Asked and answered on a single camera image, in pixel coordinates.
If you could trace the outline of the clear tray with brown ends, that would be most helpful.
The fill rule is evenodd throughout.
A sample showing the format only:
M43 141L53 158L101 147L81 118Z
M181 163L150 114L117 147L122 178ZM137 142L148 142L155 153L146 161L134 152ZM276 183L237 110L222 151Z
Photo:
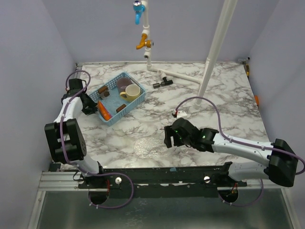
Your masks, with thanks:
M98 89L98 96L102 104L111 115L115 115L127 106L127 103L119 96L118 88L103 86Z

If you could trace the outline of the purple plastic cup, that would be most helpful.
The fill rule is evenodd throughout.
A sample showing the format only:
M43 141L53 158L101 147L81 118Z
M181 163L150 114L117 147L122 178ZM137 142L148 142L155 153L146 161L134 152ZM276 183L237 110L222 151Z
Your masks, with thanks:
M116 86L118 88L119 93L124 92L126 87L131 84L132 84L131 80L127 77L119 78L116 82Z

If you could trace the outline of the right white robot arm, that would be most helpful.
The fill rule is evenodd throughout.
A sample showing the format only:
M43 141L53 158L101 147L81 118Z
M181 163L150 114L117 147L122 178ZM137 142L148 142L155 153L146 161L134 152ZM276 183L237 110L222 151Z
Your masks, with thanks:
M167 148L187 146L200 152L226 153L248 159L247 163L230 165L219 175L219 181L225 187L244 179L269 179L283 187L294 185L299 159L282 139L259 143L211 128L198 129L184 118L165 126L164 135Z

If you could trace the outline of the yellow ceramic mug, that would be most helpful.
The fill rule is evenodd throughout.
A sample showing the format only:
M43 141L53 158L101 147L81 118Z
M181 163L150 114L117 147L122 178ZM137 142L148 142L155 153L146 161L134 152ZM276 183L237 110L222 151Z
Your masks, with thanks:
M120 93L120 97L131 103L141 95L141 88L136 84L130 84L125 88L124 92Z

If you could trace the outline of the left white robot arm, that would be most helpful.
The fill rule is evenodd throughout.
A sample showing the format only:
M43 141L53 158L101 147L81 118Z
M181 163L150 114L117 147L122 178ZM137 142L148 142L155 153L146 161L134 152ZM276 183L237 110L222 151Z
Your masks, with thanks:
M76 167L83 177L90 177L94 188L102 188L106 177L100 163L87 154L87 146L77 118L81 113L91 115L97 104L86 94L81 79L69 79L69 89L62 97L62 109L57 118L44 127L52 160Z

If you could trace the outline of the light blue plastic basket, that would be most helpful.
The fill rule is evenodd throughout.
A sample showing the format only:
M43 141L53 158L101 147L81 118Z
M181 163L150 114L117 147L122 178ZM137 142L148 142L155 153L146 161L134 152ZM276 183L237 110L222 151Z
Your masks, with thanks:
M136 98L132 102L127 102L126 100L122 99L119 96L119 89L117 87L117 81L121 78L128 78L131 80L131 82L137 86L140 87L140 96ZM111 115L111 119L106 121L100 111L97 112L98 117L107 125L112 126L116 122L118 122L122 117L124 117L126 114L128 114L132 109L134 109L137 105L142 103L145 100L146 96L146 90L145 88L138 83L135 79L133 79L127 72L122 72L119 75L113 77L111 80L109 80L107 83L100 86L102 88L103 86L107 86L109 96L105 98L101 98L100 94L98 93L98 89L93 91L89 94L89 97L97 103L100 101L107 112Z

